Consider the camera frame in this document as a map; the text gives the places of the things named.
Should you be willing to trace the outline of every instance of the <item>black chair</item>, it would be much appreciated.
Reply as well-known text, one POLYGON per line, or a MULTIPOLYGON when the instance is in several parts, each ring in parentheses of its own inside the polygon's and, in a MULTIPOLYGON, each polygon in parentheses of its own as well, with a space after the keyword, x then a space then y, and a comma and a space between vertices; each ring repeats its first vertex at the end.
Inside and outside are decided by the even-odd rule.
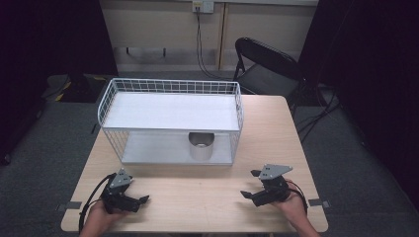
POLYGON ((233 81, 239 83, 240 90, 244 94, 283 96, 294 112, 305 84, 296 61, 286 53, 250 38, 238 39, 235 48, 238 62, 233 81), (255 64, 246 69, 243 57, 255 64))

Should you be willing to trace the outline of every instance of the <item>white wire rack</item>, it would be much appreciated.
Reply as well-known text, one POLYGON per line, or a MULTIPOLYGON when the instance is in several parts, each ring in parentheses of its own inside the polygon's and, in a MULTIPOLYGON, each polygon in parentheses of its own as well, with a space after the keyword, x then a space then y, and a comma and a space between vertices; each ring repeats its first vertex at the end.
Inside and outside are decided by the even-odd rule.
POLYGON ((243 126, 236 82, 113 79, 98 120, 123 163, 229 164, 243 126), (215 134, 212 157, 189 154, 189 132, 215 134))

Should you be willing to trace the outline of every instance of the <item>white shelf board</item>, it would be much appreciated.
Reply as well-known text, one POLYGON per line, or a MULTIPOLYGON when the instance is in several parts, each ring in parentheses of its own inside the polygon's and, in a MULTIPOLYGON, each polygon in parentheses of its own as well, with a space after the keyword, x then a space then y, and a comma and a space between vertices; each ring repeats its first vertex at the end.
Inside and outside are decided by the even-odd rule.
POLYGON ((195 160, 188 132, 131 131, 122 159, 124 164, 232 165, 229 134, 216 133, 209 160, 195 160))
POLYGON ((119 92, 103 127, 239 131, 235 96, 203 94, 119 92))

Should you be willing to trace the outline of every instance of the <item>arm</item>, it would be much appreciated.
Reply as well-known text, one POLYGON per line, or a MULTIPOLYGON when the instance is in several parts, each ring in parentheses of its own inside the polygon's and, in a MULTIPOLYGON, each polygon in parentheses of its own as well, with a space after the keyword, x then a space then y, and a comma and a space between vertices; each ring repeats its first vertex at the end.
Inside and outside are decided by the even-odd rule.
POLYGON ((108 214, 105 210, 104 203, 98 200, 92 207, 90 207, 89 215, 86 223, 80 233, 80 237, 98 237, 104 234, 111 226, 127 216, 127 211, 115 210, 113 214, 108 214))
MULTIPOLYGON (((289 183, 289 186, 290 189, 296 190, 295 185, 289 183)), ((291 192, 287 200, 283 202, 274 201, 272 205, 283 212, 300 237, 320 236, 308 220, 302 200, 296 193, 291 192)))

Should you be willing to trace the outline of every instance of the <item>gray carpet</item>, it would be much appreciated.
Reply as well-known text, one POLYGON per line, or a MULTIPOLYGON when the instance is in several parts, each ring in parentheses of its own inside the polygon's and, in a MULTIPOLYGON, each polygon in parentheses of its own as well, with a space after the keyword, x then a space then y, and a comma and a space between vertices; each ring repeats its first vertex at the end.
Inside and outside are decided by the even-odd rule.
MULTIPOLYGON (((232 72, 217 75, 231 77, 232 72)), ((199 71, 120 76, 208 79, 199 71)), ((51 87, 58 88, 60 81, 53 78, 51 87)), ((326 101, 328 93, 324 92, 326 101)), ((92 128, 99 102, 58 103, 49 98, 41 118, 11 154, 12 163, 0 167, 0 236, 77 236, 60 229, 64 213, 56 207, 71 199, 96 139, 98 129, 92 133, 92 128)), ((321 110, 298 108, 297 128, 321 110)), ((417 211, 362 142, 356 126, 339 108, 321 119, 302 144, 319 195, 331 203, 325 208, 329 229, 322 236, 419 236, 417 211)))

